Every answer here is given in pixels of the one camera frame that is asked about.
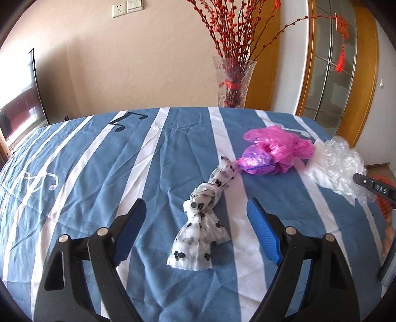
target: red tassel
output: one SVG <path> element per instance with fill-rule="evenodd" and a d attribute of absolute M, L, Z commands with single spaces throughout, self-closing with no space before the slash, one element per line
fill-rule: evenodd
<path fill-rule="evenodd" d="M 345 64 L 345 53 L 344 53 L 344 50 L 345 50 L 345 46 L 343 45 L 343 50 L 341 51 L 340 58 L 338 59 L 337 66 L 335 67 L 335 71 L 337 73 L 342 73 L 343 69 L 344 69 L 344 64 Z"/>

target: blue gripper pad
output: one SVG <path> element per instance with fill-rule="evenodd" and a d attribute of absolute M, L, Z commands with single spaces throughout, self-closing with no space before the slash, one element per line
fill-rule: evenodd
<path fill-rule="evenodd" d="M 116 266 L 127 259 L 145 219 L 146 204 L 141 201 L 133 210 L 133 215 L 126 222 L 123 230 L 117 238 L 116 249 L 113 257 L 113 261 Z"/>
<path fill-rule="evenodd" d="M 271 228 L 266 214 L 253 200 L 249 200 L 246 207 L 247 217 L 252 225 L 254 232 L 264 250 L 265 256 L 272 260 L 276 265 L 282 262 L 283 256 L 280 251 L 280 240 L 275 231 Z"/>

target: black music note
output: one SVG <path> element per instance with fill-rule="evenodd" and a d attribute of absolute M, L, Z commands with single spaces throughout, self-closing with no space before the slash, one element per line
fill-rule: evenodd
<path fill-rule="evenodd" d="M 119 126 L 119 128 L 116 129 L 115 132 L 121 132 L 121 131 L 125 130 L 125 125 L 118 124 L 117 122 L 120 122 L 120 121 L 126 119 L 127 117 L 131 116 L 132 114 L 140 115 L 139 120 L 144 120 L 144 119 L 148 118 L 148 115 L 139 114 L 139 113 L 134 113 L 134 112 L 130 112 L 130 111 L 129 111 L 129 112 L 126 112 L 123 116 L 119 117 L 118 119 L 115 119 L 114 121 L 111 121 L 109 124 L 110 124 L 110 125 L 117 125 L 117 126 Z"/>

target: glass pane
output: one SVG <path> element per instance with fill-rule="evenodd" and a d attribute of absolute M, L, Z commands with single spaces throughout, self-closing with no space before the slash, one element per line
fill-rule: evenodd
<path fill-rule="evenodd" d="M 316 9 L 316 14 L 328 16 L 326 12 L 319 8 Z M 331 20 L 329 18 L 318 18 L 316 22 L 317 34 L 315 54 L 329 60 L 331 46 Z"/>
<path fill-rule="evenodd" d="M 310 109 L 304 109 L 303 117 L 314 120 L 316 117 L 316 111 L 311 111 Z"/>
<path fill-rule="evenodd" d="M 330 14 L 330 2 L 329 0 L 316 0 L 316 5 Z"/>
<path fill-rule="evenodd" d="M 339 14 L 349 22 L 349 33 L 356 35 L 355 10 L 348 0 L 330 0 L 331 14 Z"/>
<path fill-rule="evenodd" d="M 330 66 L 330 72 L 324 87 L 319 110 L 342 116 L 347 104 L 351 85 L 351 76 L 344 72 L 341 74 L 337 73 L 334 70 L 334 66 Z"/>
<path fill-rule="evenodd" d="M 334 25 L 334 36 L 333 36 L 333 45 L 331 49 L 331 62 L 334 64 L 338 63 L 338 59 L 340 57 L 340 53 L 342 50 L 342 36 L 335 31 L 335 21 L 333 21 Z M 345 45 L 345 64 L 344 70 L 351 75 L 353 75 L 353 68 L 355 64 L 355 52 L 356 52 L 356 36 L 350 35 L 349 39 L 344 40 Z"/>
<path fill-rule="evenodd" d="M 310 109 L 318 109 L 320 99 L 322 98 L 324 82 L 327 75 L 327 67 L 329 63 L 315 57 L 314 71 L 312 72 L 311 86 L 309 88 L 306 107 Z"/>
<path fill-rule="evenodd" d="M 326 113 L 318 112 L 315 120 L 325 131 L 330 135 L 334 136 L 338 125 L 340 124 L 341 118 L 338 116 L 329 115 Z"/>

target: metal pin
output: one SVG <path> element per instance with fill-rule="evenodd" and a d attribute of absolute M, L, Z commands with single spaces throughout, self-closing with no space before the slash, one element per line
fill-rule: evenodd
<path fill-rule="evenodd" d="M 69 236 L 67 235 L 62 235 L 59 237 L 59 242 L 60 243 L 65 243 L 69 239 Z"/>
<path fill-rule="evenodd" d="M 103 228 L 98 229 L 97 234 L 99 236 L 104 236 L 104 235 L 107 235 L 108 232 L 109 232 L 109 230 L 106 227 L 103 227 Z"/>
<path fill-rule="evenodd" d="M 288 235 L 295 235 L 297 233 L 297 230 L 294 227 L 287 227 L 286 228 L 286 233 Z"/>
<path fill-rule="evenodd" d="M 335 237 L 332 234 L 326 234 L 325 238 L 328 242 L 335 241 Z"/>

